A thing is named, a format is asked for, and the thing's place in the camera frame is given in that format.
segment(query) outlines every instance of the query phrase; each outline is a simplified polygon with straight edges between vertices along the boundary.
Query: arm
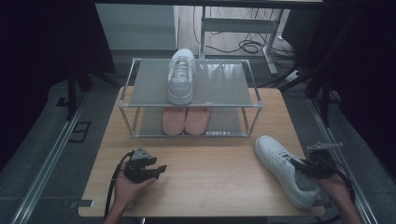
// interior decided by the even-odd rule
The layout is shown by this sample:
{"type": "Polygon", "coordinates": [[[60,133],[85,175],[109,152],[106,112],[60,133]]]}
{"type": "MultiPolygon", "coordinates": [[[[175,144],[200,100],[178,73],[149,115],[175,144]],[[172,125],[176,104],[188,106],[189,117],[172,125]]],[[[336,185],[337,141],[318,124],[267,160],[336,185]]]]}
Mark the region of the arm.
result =
{"type": "Polygon", "coordinates": [[[362,223],[361,216],[350,199],[347,186],[340,176],[334,175],[327,179],[315,179],[315,181],[332,197],[342,223],[362,223]]]}
{"type": "Polygon", "coordinates": [[[125,163],[121,166],[121,171],[117,176],[114,203],[107,214],[105,224],[120,223],[122,214],[129,204],[135,201],[142,189],[151,185],[156,180],[155,178],[151,178],[139,184],[133,183],[123,174],[123,167],[125,167],[125,163]]]}

